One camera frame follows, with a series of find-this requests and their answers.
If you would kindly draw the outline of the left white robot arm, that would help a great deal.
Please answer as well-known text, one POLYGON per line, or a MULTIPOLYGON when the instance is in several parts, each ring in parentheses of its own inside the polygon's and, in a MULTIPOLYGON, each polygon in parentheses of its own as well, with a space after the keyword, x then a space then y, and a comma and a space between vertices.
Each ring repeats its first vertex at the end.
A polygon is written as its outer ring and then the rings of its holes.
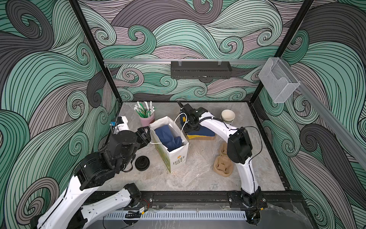
POLYGON ((66 190, 46 213, 31 219, 31 228, 85 229, 114 210, 137 206, 142 194, 134 183, 90 205, 85 205, 85 201, 116 174, 128 173, 127 166, 136 152, 150 142, 148 127, 136 132, 124 129, 111 135, 106 146, 77 164, 66 190))

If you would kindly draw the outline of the brown pulp cup carrier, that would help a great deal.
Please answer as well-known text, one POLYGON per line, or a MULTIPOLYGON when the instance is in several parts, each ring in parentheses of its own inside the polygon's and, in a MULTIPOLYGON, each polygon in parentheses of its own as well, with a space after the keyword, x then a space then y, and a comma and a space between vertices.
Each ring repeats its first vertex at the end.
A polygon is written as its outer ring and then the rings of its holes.
POLYGON ((227 143, 224 142, 219 149, 219 156, 215 159, 213 170, 218 175, 229 177, 234 169, 234 164, 227 154, 227 143))

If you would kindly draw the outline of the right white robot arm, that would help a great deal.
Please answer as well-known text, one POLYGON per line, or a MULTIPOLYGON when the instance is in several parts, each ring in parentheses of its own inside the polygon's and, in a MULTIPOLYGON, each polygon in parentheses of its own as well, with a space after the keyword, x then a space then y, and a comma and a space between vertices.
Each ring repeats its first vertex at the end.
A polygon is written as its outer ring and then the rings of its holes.
POLYGON ((233 127, 216 118, 207 109, 194 109, 189 104, 177 102, 181 112, 187 115, 184 131, 192 132, 205 127, 213 131, 227 143, 227 155, 236 164, 241 179, 241 192, 246 205, 252 206, 261 192, 252 166, 253 145, 246 127, 233 127))

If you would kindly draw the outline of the white paper takeout bag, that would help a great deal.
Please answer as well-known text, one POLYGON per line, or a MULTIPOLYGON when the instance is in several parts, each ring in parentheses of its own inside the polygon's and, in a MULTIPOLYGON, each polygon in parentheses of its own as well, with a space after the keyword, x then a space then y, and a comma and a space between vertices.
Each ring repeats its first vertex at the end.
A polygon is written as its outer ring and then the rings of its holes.
POLYGON ((189 149, 183 129, 176 121, 165 116, 149 125, 151 143, 155 145, 169 173, 185 165, 189 149))

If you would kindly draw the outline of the black coffee cup lid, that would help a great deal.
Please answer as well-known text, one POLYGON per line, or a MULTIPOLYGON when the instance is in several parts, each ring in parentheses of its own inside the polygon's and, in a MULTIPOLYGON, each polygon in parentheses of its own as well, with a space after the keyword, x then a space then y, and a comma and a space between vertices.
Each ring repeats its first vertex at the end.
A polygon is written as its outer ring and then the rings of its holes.
POLYGON ((135 161, 135 168, 138 171, 146 171, 150 166, 150 160, 147 156, 140 156, 135 161))

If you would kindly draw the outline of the dark blue paper napkin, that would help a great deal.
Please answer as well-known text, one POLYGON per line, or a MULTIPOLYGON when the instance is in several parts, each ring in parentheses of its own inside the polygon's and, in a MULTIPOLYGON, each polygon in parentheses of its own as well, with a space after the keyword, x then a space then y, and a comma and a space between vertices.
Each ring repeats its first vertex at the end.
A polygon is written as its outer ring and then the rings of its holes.
POLYGON ((169 125, 165 125, 155 129, 160 142, 167 148, 168 152, 180 148, 183 144, 180 136, 174 137, 169 125))

